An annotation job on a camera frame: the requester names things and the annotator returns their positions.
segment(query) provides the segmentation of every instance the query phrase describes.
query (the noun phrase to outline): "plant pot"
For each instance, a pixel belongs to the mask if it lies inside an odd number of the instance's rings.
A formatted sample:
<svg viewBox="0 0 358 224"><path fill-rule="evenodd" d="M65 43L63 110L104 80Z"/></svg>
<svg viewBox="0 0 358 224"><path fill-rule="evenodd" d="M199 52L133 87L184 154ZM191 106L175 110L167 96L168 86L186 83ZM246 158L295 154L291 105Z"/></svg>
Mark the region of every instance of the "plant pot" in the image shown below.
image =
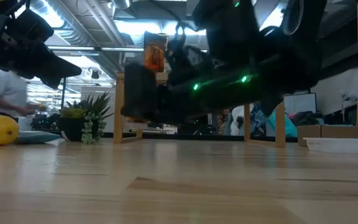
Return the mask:
<svg viewBox="0 0 358 224"><path fill-rule="evenodd" d="M84 118L59 118L58 127L60 134L66 141L80 142L82 138L82 129L85 129ZM92 137L98 135L99 123L97 120L92 120Z"/></svg>

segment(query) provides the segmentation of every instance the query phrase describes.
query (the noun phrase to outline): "person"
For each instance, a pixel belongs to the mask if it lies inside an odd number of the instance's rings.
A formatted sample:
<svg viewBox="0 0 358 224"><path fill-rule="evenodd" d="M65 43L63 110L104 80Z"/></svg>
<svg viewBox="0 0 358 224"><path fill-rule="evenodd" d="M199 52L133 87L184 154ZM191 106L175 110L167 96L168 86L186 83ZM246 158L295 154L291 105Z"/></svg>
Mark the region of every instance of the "person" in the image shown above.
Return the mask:
<svg viewBox="0 0 358 224"><path fill-rule="evenodd" d="M0 112L12 117L27 116L27 84L16 72L0 70Z"/></svg>

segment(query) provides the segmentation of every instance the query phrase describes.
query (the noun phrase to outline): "potted plant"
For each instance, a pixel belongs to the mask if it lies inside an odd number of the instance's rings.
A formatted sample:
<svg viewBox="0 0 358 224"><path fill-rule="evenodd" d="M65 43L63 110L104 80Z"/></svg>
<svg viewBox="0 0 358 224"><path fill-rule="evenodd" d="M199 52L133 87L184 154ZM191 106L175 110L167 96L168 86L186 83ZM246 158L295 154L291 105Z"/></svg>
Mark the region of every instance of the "potted plant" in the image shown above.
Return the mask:
<svg viewBox="0 0 358 224"><path fill-rule="evenodd" d="M67 141L81 141L85 144L93 144L100 140L106 127L105 118L110 107L107 104L110 97L107 92L95 99L89 95L85 100L74 104L67 102L60 112L58 127L64 139Z"/></svg>

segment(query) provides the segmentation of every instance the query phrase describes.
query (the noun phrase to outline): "wooden frame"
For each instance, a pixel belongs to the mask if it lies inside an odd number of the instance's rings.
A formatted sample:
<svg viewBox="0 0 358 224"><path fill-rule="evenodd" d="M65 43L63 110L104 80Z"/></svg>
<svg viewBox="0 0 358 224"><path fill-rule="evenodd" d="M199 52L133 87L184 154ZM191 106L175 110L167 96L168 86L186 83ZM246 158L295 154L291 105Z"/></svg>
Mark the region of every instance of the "wooden frame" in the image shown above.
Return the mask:
<svg viewBox="0 0 358 224"><path fill-rule="evenodd" d="M272 147L285 147L285 105L284 100L275 109L275 142L251 139L249 104L244 105L244 141Z"/></svg>
<svg viewBox="0 0 358 224"><path fill-rule="evenodd" d="M168 80L168 74L166 73L156 73L155 78L157 83L165 83ZM124 130L124 117L121 115L121 108L124 106L124 73L117 73L117 83L116 83L116 103L114 109L114 137L113 143L115 144L124 144L133 141L138 141L142 139L143 130L136 130L136 137L133 138L124 138L122 131Z"/></svg>

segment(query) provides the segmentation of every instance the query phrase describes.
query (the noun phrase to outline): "wooden floor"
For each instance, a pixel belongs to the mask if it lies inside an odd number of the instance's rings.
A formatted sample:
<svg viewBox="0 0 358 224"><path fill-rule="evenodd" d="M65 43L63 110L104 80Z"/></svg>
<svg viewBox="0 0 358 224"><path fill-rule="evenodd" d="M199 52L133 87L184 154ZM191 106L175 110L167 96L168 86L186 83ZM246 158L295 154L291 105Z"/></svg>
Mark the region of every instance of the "wooden floor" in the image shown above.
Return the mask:
<svg viewBox="0 0 358 224"><path fill-rule="evenodd" d="M110 142L0 147L0 223L358 224L358 154Z"/></svg>

